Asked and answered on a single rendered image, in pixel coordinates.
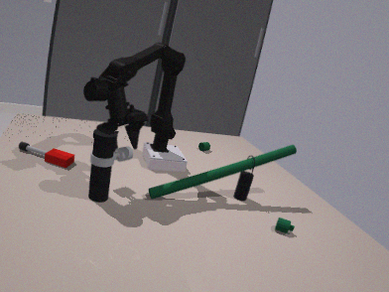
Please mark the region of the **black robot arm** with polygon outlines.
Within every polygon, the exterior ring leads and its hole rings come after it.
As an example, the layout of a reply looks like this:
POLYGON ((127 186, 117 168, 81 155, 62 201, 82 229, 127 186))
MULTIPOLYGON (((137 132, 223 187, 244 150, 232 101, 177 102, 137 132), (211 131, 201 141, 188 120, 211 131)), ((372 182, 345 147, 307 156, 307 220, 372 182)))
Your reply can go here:
POLYGON ((118 58, 109 63, 99 78, 92 77, 84 87, 83 93, 87 101, 125 98, 124 86, 136 76, 138 70, 147 64, 162 59, 164 78, 160 92, 158 109, 151 114, 151 132, 155 133, 151 148, 155 152, 166 152, 169 139, 173 139, 176 131, 173 127, 171 113, 177 75, 186 62, 183 53, 177 52, 163 43, 157 43, 131 57, 118 58))

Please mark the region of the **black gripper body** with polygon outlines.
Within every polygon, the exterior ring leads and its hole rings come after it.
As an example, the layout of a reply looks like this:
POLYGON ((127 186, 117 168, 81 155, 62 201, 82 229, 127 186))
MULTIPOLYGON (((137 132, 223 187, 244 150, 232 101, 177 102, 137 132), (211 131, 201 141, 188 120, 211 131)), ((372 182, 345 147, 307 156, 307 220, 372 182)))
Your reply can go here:
POLYGON ((98 128, 105 128, 116 131, 119 126, 125 124, 144 123, 147 120, 147 113, 145 111, 128 113, 127 106, 129 102, 126 102, 125 98, 113 99, 108 101, 108 105, 105 106, 109 109, 108 122, 97 124, 98 128), (123 122, 122 122, 123 121, 123 122), (118 124, 119 123, 119 124, 118 124))

